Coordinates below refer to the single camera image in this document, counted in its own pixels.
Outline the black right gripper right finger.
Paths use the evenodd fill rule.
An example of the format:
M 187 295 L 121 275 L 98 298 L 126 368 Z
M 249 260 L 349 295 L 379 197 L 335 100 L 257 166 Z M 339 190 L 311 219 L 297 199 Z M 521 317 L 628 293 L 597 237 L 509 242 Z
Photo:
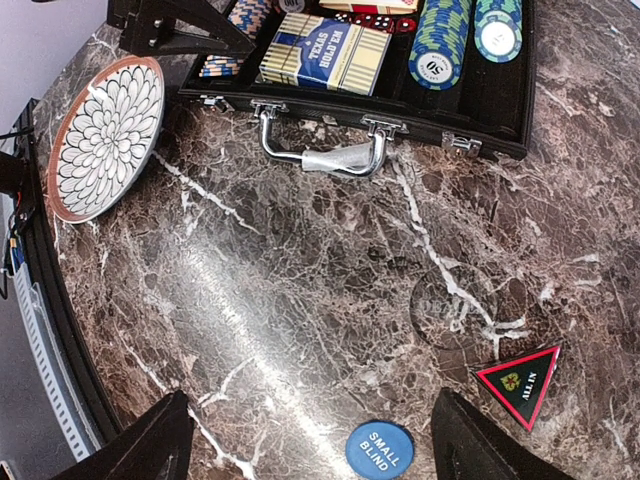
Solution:
M 572 479 L 526 450 L 450 388 L 438 394 L 431 432 L 439 479 Z

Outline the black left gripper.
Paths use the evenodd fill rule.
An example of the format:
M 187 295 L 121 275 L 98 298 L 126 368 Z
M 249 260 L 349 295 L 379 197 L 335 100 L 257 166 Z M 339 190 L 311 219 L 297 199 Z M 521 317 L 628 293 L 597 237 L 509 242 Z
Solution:
M 107 24 L 134 55 L 248 55 L 249 36 L 206 1 L 110 1 Z

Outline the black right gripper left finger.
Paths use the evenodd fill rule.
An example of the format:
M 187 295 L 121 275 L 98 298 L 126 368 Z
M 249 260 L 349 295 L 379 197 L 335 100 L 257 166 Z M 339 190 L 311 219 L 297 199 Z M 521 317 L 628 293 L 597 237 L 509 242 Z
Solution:
M 57 475 L 59 479 L 185 479 L 194 420 L 188 397 L 165 395 L 107 446 Z

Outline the black red all-in triangle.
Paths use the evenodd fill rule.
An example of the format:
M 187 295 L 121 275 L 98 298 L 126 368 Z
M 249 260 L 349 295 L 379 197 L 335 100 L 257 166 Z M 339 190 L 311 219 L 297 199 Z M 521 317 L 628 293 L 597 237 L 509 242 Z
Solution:
M 524 430 L 531 432 L 560 353 L 560 345 L 551 346 L 476 370 L 473 375 Z

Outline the blue small blind button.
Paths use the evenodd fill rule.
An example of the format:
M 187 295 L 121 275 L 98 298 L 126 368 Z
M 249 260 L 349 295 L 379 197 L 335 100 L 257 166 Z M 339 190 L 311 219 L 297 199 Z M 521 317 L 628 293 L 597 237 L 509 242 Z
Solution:
M 365 479 L 396 479 L 412 465 L 414 442 L 402 426 L 388 421 L 359 425 L 345 446 L 348 464 Z

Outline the clear dealer button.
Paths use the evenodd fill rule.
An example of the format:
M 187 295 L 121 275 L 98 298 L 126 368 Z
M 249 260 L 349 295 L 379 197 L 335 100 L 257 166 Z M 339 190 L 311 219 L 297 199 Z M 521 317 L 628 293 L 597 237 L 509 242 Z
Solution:
M 464 289 L 494 319 L 498 301 L 487 275 L 469 264 L 450 268 L 457 286 Z M 451 294 L 437 267 L 431 267 L 413 288 L 409 315 L 418 337 L 436 350 L 473 348 L 486 325 L 484 317 L 461 297 Z

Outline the blue gold card box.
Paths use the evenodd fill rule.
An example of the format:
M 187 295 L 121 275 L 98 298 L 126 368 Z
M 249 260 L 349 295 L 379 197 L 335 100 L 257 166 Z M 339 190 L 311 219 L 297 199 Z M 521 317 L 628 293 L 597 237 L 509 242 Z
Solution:
M 303 13 L 284 16 L 260 63 L 264 81 L 373 94 L 389 33 Z

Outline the black poker case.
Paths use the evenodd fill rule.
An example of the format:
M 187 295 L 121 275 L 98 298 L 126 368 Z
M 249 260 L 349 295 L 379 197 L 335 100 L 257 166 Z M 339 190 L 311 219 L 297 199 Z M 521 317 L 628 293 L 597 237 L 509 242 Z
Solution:
M 534 103 L 530 1 L 422 1 L 392 23 L 323 8 L 271 14 L 237 70 L 199 57 L 180 92 L 250 112 L 265 154 L 305 171 L 367 177 L 396 138 L 464 156 L 522 160 Z M 360 145 L 293 152 L 272 136 L 281 117 L 366 131 Z

